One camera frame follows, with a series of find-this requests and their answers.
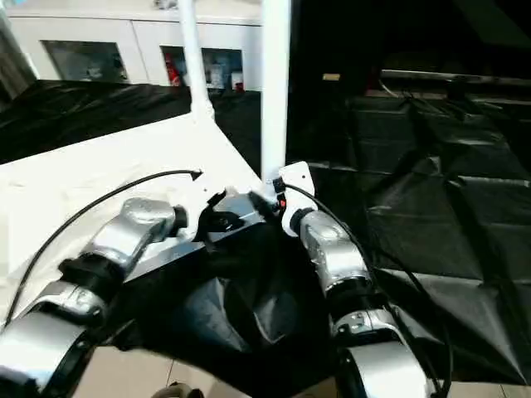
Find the black fabric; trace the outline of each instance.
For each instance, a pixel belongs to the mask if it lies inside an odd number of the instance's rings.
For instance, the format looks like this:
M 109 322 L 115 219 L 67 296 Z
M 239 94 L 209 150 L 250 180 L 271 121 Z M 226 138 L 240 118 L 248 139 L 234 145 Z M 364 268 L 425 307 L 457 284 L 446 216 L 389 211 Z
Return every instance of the black fabric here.
M 218 124 L 258 172 L 260 95 L 212 100 Z M 319 199 L 369 256 L 380 245 L 418 274 L 449 325 L 454 378 L 530 383 L 529 107 L 290 101 L 289 162 L 309 162 Z M 0 114 L 0 159 L 188 110 L 188 93 L 170 88 L 39 82 Z M 393 264 L 370 258 L 442 376 L 432 308 Z M 191 362 L 250 396 L 290 396 L 334 371 L 314 271 L 274 221 L 127 284 L 113 313 L 117 346 Z

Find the black tarp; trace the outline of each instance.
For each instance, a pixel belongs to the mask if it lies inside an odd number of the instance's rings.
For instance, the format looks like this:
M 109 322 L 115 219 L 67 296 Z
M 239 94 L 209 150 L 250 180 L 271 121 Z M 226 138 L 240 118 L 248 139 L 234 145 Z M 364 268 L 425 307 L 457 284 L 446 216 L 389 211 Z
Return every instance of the black tarp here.
M 309 162 L 318 197 L 418 274 L 449 325 L 454 378 L 531 382 L 529 107 L 291 100 L 289 162 Z M 258 172 L 260 95 L 212 101 Z M 170 88 L 38 82 L 0 114 L 0 162 L 188 109 L 188 93 Z M 432 309 L 392 264 L 377 264 L 444 369 Z M 111 327 L 127 327 L 114 344 L 191 362 L 251 396 L 289 396 L 333 371 L 313 271 L 274 221 L 128 284 L 116 308 Z

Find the black plastic sheet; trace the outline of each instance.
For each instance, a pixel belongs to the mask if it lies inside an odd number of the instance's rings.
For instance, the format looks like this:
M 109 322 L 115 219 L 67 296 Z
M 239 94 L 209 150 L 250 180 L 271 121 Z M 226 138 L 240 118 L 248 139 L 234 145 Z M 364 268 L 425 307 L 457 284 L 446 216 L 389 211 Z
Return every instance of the black plastic sheet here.
M 212 101 L 218 124 L 258 172 L 259 94 Z M 454 378 L 531 382 L 529 108 L 291 101 L 289 161 L 308 161 L 319 198 L 362 241 L 417 273 L 449 326 Z M 0 114 L 0 159 L 188 110 L 188 93 L 170 88 L 38 82 Z M 442 375 L 432 308 L 393 264 L 375 261 Z M 334 372 L 311 264 L 275 221 L 133 281 L 115 309 L 113 344 L 191 362 L 251 396 L 290 396 Z

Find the glass cabinet door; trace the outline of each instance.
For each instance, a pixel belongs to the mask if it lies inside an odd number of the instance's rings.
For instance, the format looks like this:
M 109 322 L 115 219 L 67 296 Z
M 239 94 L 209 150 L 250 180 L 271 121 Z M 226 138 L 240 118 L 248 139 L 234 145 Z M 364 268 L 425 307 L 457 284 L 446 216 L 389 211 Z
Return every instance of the glass cabinet door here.
M 149 82 L 188 85 L 180 23 L 133 21 L 133 27 Z M 261 27 L 198 23 L 197 34 L 208 88 L 261 89 Z
M 42 41 L 62 80 L 129 83 L 116 43 Z
M 130 21 L 11 17 L 39 79 L 148 83 Z
M 161 51 L 170 85 L 188 86 L 184 49 L 161 46 Z M 202 57 L 208 89 L 243 91 L 241 50 L 203 48 Z

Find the white cabinet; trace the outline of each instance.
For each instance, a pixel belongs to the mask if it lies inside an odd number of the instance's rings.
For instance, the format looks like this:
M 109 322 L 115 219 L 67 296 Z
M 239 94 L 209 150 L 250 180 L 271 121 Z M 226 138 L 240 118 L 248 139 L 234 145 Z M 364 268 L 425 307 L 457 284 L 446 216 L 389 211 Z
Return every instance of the white cabinet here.
M 183 36 L 178 22 L 133 21 L 139 41 L 140 52 L 148 72 L 149 82 L 154 85 L 169 85 L 168 73 L 178 70 L 184 78 Z M 217 25 L 199 23 L 207 83 L 212 88 L 221 88 L 214 77 L 214 68 L 223 76 L 223 88 L 234 85 L 237 76 L 245 90 L 261 87 L 261 28 L 242 25 Z
M 130 21 L 49 17 L 10 21 L 40 79 L 148 82 Z
M 196 0 L 212 88 L 261 87 L 261 0 Z M 7 9 L 39 78 L 186 83 L 178 10 L 153 0 L 26 0 Z

